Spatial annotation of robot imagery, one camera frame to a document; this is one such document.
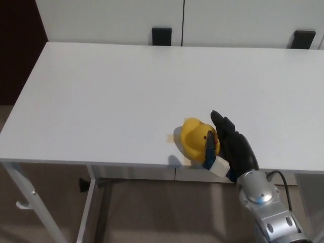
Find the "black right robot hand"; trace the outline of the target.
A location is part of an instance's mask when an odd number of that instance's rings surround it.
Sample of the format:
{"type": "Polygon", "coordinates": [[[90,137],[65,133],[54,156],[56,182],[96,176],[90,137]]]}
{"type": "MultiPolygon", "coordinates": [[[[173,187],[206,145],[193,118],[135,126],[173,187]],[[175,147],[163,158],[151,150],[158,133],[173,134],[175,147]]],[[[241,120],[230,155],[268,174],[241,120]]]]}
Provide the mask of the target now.
{"type": "Polygon", "coordinates": [[[212,166],[216,165],[217,155],[220,155],[229,163],[229,171],[225,177],[233,183],[244,173],[259,170],[248,140],[235,129],[235,125],[215,110],[211,112],[211,120],[216,127],[216,134],[213,135],[211,130],[207,131],[202,166],[211,171],[212,166]]]}

